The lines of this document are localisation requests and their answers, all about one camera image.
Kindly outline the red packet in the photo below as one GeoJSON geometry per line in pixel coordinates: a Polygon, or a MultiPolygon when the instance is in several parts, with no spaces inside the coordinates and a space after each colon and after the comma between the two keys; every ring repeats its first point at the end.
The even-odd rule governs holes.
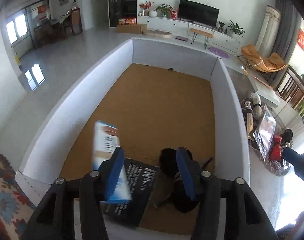
{"type": "Polygon", "coordinates": [[[273,136],[273,147],[270,153],[270,159],[281,161],[282,160],[282,137],[280,135],[273,136]]]}

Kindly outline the black velvet scrunchie with cord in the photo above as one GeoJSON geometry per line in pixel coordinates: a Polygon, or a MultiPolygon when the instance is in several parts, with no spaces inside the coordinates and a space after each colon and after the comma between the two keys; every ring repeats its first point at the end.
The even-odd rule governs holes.
{"type": "Polygon", "coordinates": [[[174,208],[181,213],[192,211],[197,205],[198,200],[191,200],[185,192],[185,187],[176,163],[176,151],[173,148],[165,148],[161,150],[159,156],[159,165],[161,172],[173,181],[173,189],[168,197],[154,204],[157,210],[167,204],[172,204],[174,208]]]}

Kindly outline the black printed box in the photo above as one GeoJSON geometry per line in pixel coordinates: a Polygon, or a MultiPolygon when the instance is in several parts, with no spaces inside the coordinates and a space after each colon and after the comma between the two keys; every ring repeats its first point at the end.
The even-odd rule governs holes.
{"type": "Polygon", "coordinates": [[[127,226],[138,227],[154,190],[159,169],[126,159],[125,170],[132,200],[125,204],[106,204],[103,214],[127,226]]]}

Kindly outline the blue white medicine box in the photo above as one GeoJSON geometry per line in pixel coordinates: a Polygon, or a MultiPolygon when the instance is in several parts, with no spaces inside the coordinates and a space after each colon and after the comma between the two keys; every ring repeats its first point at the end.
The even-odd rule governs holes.
{"type": "MultiPolygon", "coordinates": [[[[103,121],[96,121],[94,125],[92,169],[99,170],[104,161],[111,159],[115,149],[120,147],[118,130],[103,121]]],[[[117,170],[112,172],[112,178],[106,182],[104,202],[109,204],[123,204],[132,200],[125,172],[124,151],[117,160],[117,170]]]]}

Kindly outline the black velvet pouch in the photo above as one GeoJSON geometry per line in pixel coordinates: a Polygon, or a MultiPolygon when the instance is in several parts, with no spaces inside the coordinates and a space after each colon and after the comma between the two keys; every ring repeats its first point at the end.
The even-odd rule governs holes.
{"type": "Polygon", "coordinates": [[[291,129],[286,129],[284,131],[284,133],[282,134],[282,143],[286,144],[286,143],[291,143],[293,139],[293,132],[291,129]]]}

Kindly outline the bag of wooden sticks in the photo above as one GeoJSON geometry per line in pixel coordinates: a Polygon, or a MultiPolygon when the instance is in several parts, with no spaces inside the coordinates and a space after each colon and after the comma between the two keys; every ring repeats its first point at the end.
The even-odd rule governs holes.
{"type": "Polygon", "coordinates": [[[245,120],[247,138],[252,140],[252,135],[263,114],[262,102],[259,94],[254,92],[249,98],[241,102],[241,110],[245,120]]]}

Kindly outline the white flat box on table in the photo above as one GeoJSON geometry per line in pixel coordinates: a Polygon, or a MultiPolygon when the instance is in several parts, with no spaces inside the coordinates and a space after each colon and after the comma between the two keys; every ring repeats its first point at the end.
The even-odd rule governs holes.
{"type": "Polygon", "coordinates": [[[250,94],[257,93],[261,102],[266,105],[277,108],[280,105],[279,97],[273,88],[264,80],[264,77],[250,68],[245,69],[241,66],[243,73],[246,75],[250,84],[250,94]]]}

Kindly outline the orange lounge chair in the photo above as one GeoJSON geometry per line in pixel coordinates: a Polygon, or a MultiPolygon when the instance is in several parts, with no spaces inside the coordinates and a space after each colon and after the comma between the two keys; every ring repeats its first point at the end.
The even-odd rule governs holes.
{"type": "Polygon", "coordinates": [[[252,44],[241,47],[241,55],[236,58],[245,64],[246,68],[262,73],[278,72],[288,66],[277,53],[272,53],[269,57],[262,57],[252,44]]]}

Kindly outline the large white cardboard box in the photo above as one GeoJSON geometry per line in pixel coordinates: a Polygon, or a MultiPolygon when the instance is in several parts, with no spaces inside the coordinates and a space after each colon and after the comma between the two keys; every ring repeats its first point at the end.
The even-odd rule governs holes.
{"type": "MultiPolygon", "coordinates": [[[[244,117],[223,61],[181,45],[131,38],[79,78],[36,133],[15,176],[36,207],[60,178],[70,149],[98,107],[106,108],[103,122],[118,129],[125,160],[183,147],[201,170],[220,179],[240,177],[249,185],[244,117]]],[[[218,235],[224,234],[225,215],[223,198],[218,235]]],[[[118,239],[175,238],[105,226],[118,239]]]]}

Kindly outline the white tv cabinet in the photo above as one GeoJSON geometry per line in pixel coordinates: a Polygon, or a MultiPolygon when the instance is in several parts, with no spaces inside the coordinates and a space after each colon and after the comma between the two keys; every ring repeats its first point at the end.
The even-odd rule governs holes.
{"type": "Polygon", "coordinates": [[[164,17],[138,16],[137,23],[147,24],[148,29],[168,31],[174,36],[182,36],[190,40],[192,40],[194,36],[193,30],[210,33],[213,37],[208,39],[208,45],[220,48],[228,53],[236,54],[240,46],[240,42],[235,38],[219,33],[216,30],[185,21],[171,20],[164,17]]]}

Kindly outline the green potted plant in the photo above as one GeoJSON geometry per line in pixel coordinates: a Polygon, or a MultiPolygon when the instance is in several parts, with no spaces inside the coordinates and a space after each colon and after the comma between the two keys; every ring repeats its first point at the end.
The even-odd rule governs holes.
{"type": "Polygon", "coordinates": [[[230,20],[227,29],[230,36],[233,38],[243,37],[245,35],[245,30],[232,20],[230,20]]]}

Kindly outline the small wooden stool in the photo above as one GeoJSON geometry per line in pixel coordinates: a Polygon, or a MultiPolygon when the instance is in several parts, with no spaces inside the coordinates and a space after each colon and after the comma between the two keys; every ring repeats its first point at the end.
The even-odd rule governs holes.
{"type": "Polygon", "coordinates": [[[208,47],[209,41],[214,38],[213,34],[203,31],[203,30],[191,28],[191,29],[189,29],[189,31],[191,31],[193,33],[191,44],[193,44],[195,42],[198,35],[201,35],[204,37],[204,47],[205,48],[208,47]]]}

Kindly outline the black flat screen television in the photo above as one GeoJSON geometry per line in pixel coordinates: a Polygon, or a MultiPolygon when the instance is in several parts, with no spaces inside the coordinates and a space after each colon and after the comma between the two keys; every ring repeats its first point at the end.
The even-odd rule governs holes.
{"type": "Polygon", "coordinates": [[[189,0],[179,1],[177,18],[191,22],[198,22],[215,27],[219,16],[219,9],[189,0]]]}

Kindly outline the brown cardboard box on floor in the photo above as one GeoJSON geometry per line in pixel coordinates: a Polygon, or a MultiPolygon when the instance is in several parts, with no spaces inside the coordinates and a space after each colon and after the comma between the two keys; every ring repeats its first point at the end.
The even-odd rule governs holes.
{"type": "Polygon", "coordinates": [[[117,25],[117,33],[142,34],[147,29],[147,24],[117,25]]]}

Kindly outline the red flowers in white vase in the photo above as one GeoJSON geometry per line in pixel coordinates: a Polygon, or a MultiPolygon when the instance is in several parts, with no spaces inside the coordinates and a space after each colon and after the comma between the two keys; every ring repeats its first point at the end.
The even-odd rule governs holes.
{"type": "Polygon", "coordinates": [[[144,3],[139,3],[139,7],[141,9],[142,16],[149,16],[149,10],[154,5],[153,1],[145,1],[144,3]]]}

